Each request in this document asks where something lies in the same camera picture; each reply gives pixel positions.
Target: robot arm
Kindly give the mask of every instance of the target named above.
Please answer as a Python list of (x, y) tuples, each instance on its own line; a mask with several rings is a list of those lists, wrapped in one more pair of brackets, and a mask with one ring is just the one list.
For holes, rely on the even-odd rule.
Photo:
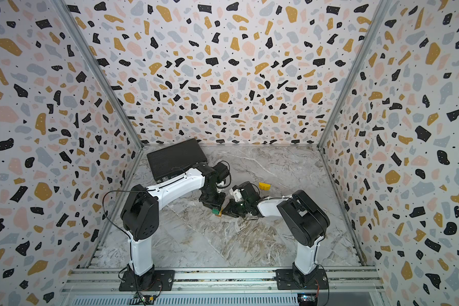
[(152, 236), (158, 229), (159, 211), (173, 200), (200, 189), (199, 201), (208, 208), (221, 209), (225, 193), (218, 192), (217, 185), (229, 175), (229, 170), (219, 162), (214, 167), (197, 163), (185, 173), (163, 183), (131, 189), (121, 212), (124, 229), (130, 237), (131, 260), (129, 267), (134, 271), (140, 287), (146, 288), (153, 281), (154, 265), (151, 254)]
[(247, 213), (259, 217), (281, 216), (298, 241), (293, 275), (300, 287), (312, 282), (317, 271), (316, 254), (324, 239), (330, 220), (321, 208), (302, 190), (282, 197), (260, 199), (250, 182), (234, 186), (230, 193), (235, 199), (223, 210), (232, 217), (245, 217)]

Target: wire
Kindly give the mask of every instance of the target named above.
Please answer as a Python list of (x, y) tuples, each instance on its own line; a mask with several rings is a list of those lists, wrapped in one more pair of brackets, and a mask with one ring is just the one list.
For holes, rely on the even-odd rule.
[(255, 186), (255, 188), (257, 188), (257, 191), (258, 191), (258, 197), (260, 197), (260, 188), (257, 187), (257, 185), (255, 185), (254, 183), (251, 183), (253, 186)]
[(323, 269), (324, 276), (326, 277), (326, 282), (328, 283), (328, 296), (326, 297), (326, 303), (323, 304), (323, 306), (326, 306), (326, 304), (328, 304), (328, 302), (330, 301), (330, 280), (328, 279), (328, 274), (326, 273), (326, 270), (324, 269), (324, 267), (320, 264), (318, 264), (317, 266), (320, 266)]

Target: terrazzo wallpaper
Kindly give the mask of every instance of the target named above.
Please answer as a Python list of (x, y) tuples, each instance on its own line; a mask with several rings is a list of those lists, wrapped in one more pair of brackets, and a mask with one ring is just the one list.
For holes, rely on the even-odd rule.
[(392, 305), (459, 306), (459, 1), (393, 1), (324, 147)]
[(378, 0), (67, 0), (144, 143), (312, 144)]
[(55, 303), (136, 153), (51, 3), (1, 1), (0, 304)]

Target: black box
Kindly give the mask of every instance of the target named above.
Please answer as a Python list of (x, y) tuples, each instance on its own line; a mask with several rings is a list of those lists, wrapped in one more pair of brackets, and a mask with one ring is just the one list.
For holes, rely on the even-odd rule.
[(195, 138), (148, 153), (146, 156), (157, 183), (186, 172), (197, 162), (208, 161)]

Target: gray marble surface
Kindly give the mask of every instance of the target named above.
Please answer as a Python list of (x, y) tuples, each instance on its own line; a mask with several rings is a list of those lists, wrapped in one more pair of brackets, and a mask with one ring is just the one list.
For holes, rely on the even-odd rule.
[[(289, 195), (304, 190), (328, 215), (331, 225), (317, 254), (324, 266), (359, 266), (339, 203), (316, 149), (304, 146), (201, 146), (208, 164), (225, 160), (231, 165), (232, 184), (245, 181), (271, 184), (262, 195)], [(153, 185), (146, 156), (142, 157), (131, 186)], [(198, 201), (200, 191), (186, 194), (160, 211), (153, 235), (153, 262), (158, 267), (291, 266), (296, 241), (282, 218), (245, 221), (218, 217)], [(226, 192), (226, 202), (230, 195)], [(115, 223), (122, 226), (119, 215)], [(129, 259), (126, 236), (111, 227), (95, 253), (96, 268), (121, 268)]]

